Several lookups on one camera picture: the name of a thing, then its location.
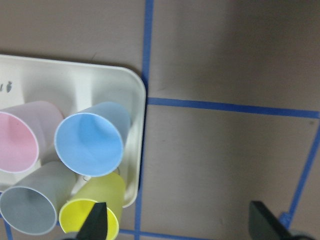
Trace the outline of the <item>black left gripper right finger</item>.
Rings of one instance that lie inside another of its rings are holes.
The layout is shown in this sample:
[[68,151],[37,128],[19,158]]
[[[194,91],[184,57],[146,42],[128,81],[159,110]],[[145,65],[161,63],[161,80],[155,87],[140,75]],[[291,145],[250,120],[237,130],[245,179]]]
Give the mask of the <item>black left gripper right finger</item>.
[[262,201],[251,201],[248,213],[248,232],[252,240],[290,240],[293,237]]

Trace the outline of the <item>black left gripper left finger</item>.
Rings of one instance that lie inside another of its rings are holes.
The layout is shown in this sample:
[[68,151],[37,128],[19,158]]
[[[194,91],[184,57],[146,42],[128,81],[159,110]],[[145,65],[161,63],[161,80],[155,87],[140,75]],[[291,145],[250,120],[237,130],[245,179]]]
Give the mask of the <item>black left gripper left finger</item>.
[[77,240],[106,240],[108,234],[107,203],[97,202],[76,235]]

